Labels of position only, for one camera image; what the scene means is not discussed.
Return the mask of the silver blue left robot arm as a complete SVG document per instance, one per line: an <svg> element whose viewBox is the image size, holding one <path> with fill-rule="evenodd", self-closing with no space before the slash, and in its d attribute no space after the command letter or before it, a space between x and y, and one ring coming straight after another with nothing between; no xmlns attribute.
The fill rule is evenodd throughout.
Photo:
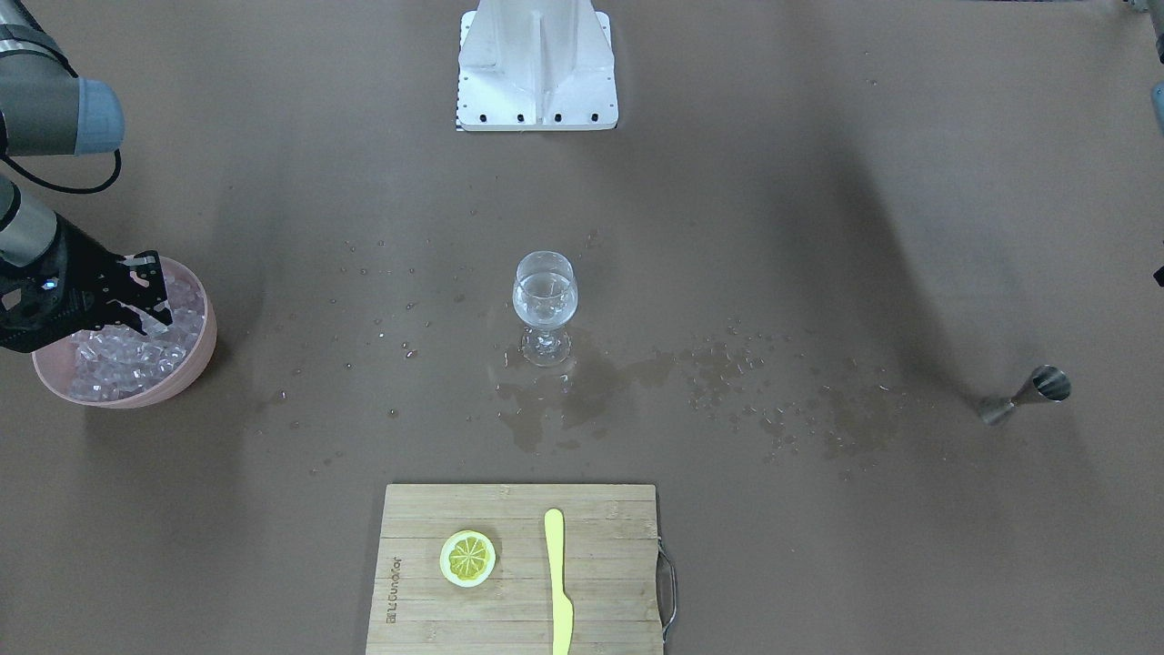
<svg viewBox="0 0 1164 655"><path fill-rule="evenodd" d="M1143 5L1143 10L1147 10L1150 22L1154 28L1154 40L1156 54L1159 56L1161 64L1163 64L1164 58L1164 35L1163 35L1163 1L1148 0L1140 1ZM1164 121L1164 109L1163 109L1163 80L1158 81L1151 92L1151 101L1154 107L1155 118L1157 124L1159 124L1159 130L1163 133L1163 121Z"/></svg>

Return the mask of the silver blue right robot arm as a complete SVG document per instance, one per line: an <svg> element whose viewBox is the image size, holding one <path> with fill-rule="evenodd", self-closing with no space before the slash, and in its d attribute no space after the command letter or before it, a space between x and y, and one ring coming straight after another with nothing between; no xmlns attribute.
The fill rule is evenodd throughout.
<svg viewBox="0 0 1164 655"><path fill-rule="evenodd" d="M24 3L5 1L1 17L1 154L30 179L21 157L112 154L122 166L125 113L106 83L77 74L66 54ZM76 332L143 316L172 323L158 252L120 256L14 181L1 184L1 343L35 353Z"/></svg>

